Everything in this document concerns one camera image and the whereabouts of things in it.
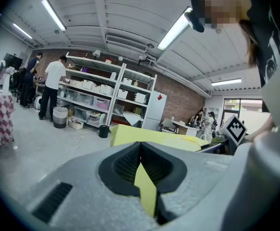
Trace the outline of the grey dining chair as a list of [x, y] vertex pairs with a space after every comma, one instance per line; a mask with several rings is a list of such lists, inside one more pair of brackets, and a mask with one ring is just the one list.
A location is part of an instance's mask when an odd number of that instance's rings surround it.
[[173, 122], [170, 119], [166, 118], [161, 123], [159, 131], [177, 134], [178, 128], [173, 124]]

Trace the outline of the black wall screen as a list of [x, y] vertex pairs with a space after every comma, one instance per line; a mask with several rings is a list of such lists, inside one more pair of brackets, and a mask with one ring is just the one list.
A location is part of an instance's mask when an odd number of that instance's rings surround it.
[[5, 67], [13, 67], [15, 70], [19, 70], [22, 65], [23, 59], [16, 57], [15, 54], [11, 55], [9, 53], [6, 53], [4, 61]]

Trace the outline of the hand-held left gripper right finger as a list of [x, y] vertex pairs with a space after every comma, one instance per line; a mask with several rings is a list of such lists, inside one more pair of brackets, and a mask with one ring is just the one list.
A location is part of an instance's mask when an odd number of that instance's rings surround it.
[[221, 231], [224, 206], [206, 197], [224, 176], [230, 156], [142, 142], [140, 161], [154, 186], [154, 218], [141, 231]]

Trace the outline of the person's black printed t-shirt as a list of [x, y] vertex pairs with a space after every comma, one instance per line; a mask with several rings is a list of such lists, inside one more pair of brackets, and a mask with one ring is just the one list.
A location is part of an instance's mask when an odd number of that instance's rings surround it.
[[247, 12], [259, 46], [256, 64], [261, 86], [280, 67], [280, 0], [251, 0]]

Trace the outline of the white metal shelving unit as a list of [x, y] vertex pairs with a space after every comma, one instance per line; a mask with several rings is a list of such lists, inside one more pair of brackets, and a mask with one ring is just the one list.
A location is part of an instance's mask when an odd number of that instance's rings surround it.
[[143, 128], [157, 75], [85, 57], [66, 55], [75, 67], [59, 85], [58, 99], [76, 108], [74, 116], [99, 128], [123, 123]]

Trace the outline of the glass entrance door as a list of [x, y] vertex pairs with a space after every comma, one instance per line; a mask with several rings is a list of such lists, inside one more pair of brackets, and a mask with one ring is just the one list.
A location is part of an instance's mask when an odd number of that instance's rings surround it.
[[224, 99], [221, 124], [223, 125], [232, 115], [236, 115], [250, 129], [263, 121], [261, 99]]

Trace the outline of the person's right forearm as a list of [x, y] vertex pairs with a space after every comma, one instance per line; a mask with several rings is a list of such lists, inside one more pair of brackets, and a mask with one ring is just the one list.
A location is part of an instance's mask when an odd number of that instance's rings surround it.
[[273, 121], [272, 115], [270, 115], [267, 121], [262, 125], [262, 127], [260, 127], [255, 132], [245, 136], [244, 138], [249, 142], [253, 142], [257, 136], [259, 136], [264, 132], [271, 132], [274, 127], [275, 127], [275, 123]]

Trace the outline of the white and grey waste bin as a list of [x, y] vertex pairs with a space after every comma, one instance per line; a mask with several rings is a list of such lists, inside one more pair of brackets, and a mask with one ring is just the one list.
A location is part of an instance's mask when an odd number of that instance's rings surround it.
[[68, 109], [66, 107], [54, 107], [53, 109], [53, 125], [55, 128], [63, 129], [66, 127]]

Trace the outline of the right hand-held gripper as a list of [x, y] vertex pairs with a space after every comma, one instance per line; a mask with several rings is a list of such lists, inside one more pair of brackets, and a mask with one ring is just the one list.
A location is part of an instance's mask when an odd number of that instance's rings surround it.
[[245, 125], [233, 115], [215, 132], [209, 144], [201, 146], [199, 152], [234, 155], [246, 132]]

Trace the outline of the table with green tablecloth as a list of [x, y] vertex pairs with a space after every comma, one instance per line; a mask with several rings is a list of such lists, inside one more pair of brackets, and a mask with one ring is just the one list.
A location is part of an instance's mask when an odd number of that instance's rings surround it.
[[[137, 141], [148, 141], [180, 150], [197, 152], [201, 149], [202, 145], [208, 144], [208, 141], [195, 136], [152, 131], [121, 124], [112, 127], [110, 131], [111, 146], [118, 146]], [[144, 210], [149, 216], [153, 217], [157, 190], [147, 175], [143, 165], [140, 165], [137, 169], [135, 186], [140, 189], [140, 201]]]

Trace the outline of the ceiling air conditioner vent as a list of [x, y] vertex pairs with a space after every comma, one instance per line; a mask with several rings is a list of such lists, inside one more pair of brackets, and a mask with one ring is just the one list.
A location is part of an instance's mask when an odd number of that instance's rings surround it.
[[139, 52], [147, 51], [146, 45], [143, 45], [141, 43], [138, 43], [138, 42], [126, 39], [126, 38], [121, 38], [118, 36], [106, 35], [106, 42], [108, 44], [114, 44], [114, 45], [126, 47], [126, 48], [133, 49], [133, 50], [139, 51]]

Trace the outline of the white cabinet with red label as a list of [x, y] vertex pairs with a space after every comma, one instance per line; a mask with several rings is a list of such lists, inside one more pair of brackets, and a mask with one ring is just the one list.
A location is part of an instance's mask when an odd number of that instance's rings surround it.
[[142, 125], [143, 129], [148, 129], [153, 131], [159, 130], [159, 125], [162, 120], [166, 101], [167, 101], [166, 94], [157, 91], [153, 91], [150, 94], [149, 104], [145, 113], [146, 117]]

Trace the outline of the white open floor box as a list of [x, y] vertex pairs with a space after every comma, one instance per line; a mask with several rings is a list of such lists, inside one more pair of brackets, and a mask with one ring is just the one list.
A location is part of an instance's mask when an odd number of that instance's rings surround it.
[[83, 128], [84, 122], [82, 122], [76, 118], [71, 118], [68, 120], [68, 125], [69, 125], [69, 127], [73, 128], [75, 130], [80, 130]]

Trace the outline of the white round table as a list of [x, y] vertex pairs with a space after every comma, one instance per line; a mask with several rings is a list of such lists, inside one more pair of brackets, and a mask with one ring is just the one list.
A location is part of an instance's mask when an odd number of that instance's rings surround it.
[[187, 136], [195, 136], [199, 129], [192, 128], [190, 126], [185, 125], [184, 123], [172, 121], [173, 125], [177, 128], [177, 134], [187, 135]]

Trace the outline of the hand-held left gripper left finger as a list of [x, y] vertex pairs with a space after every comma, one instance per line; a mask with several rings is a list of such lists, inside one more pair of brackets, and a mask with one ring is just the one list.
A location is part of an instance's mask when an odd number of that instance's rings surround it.
[[28, 231], [152, 231], [140, 191], [120, 177], [115, 162], [136, 152], [127, 143], [69, 160], [36, 183], [15, 204]]

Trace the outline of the white vase with flowers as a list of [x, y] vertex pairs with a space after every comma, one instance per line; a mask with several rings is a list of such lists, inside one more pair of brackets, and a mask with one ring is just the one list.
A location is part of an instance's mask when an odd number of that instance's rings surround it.
[[15, 68], [10, 66], [5, 71], [4, 81], [2, 85], [2, 94], [8, 95], [9, 93], [9, 86], [10, 86], [10, 78], [14, 74]]

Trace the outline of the row of clear storage bins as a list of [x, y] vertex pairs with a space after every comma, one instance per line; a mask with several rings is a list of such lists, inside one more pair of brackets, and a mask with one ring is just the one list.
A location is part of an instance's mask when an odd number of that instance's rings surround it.
[[74, 111], [73, 116], [85, 124], [96, 128], [106, 125], [111, 108], [110, 99], [70, 88], [59, 89], [57, 98], [70, 105], [70, 109]]

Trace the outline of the row of white storage boxes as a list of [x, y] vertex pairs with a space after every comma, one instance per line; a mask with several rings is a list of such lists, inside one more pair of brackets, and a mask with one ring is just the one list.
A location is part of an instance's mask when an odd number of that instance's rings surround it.
[[127, 99], [127, 95], [122, 93], [116, 94], [116, 87], [121, 89], [122, 92], [130, 91], [132, 93], [148, 95], [152, 92], [155, 81], [154, 77], [130, 69], [122, 70], [120, 73], [112, 72], [112, 77], [104, 77], [76, 70], [68, 70], [67, 72], [71, 77], [75, 77], [75, 79], [70, 80], [68, 86], [105, 97], [112, 98], [117, 96], [122, 100]]

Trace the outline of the fluorescent ceiling light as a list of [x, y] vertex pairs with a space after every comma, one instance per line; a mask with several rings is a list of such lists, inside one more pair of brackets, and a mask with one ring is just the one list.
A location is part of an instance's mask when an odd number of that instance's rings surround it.
[[27, 32], [25, 32], [19, 25], [13, 23], [13, 26], [19, 30], [22, 34], [24, 34], [26, 37], [28, 37], [29, 39], [32, 39], [33, 37], [30, 36]]
[[183, 14], [177, 19], [177, 21], [172, 25], [167, 34], [163, 37], [161, 42], [158, 44], [157, 48], [159, 50], [165, 50], [178, 36], [182, 33], [185, 27], [189, 24], [185, 17], [186, 12], [191, 12], [192, 8], [188, 7]]
[[44, 6], [44, 8], [46, 9], [46, 11], [48, 12], [48, 14], [50, 15], [50, 17], [55, 22], [55, 24], [60, 28], [60, 30], [61, 31], [66, 31], [65, 25], [63, 24], [63, 22], [61, 21], [61, 19], [57, 15], [56, 11], [53, 9], [49, 0], [42, 0], [41, 3]]
[[212, 82], [211, 85], [212, 86], [221, 86], [221, 85], [236, 84], [236, 83], [241, 83], [241, 82], [242, 82], [242, 80], [240, 78], [236, 78], [236, 79]]

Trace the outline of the black bucket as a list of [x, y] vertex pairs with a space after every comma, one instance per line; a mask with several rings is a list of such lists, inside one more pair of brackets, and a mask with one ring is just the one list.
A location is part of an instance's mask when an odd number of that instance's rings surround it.
[[110, 127], [109, 126], [101, 125], [99, 127], [99, 137], [100, 138], [103, 138], [103, 139], [108, 138], [109, 132], [110, 132]]

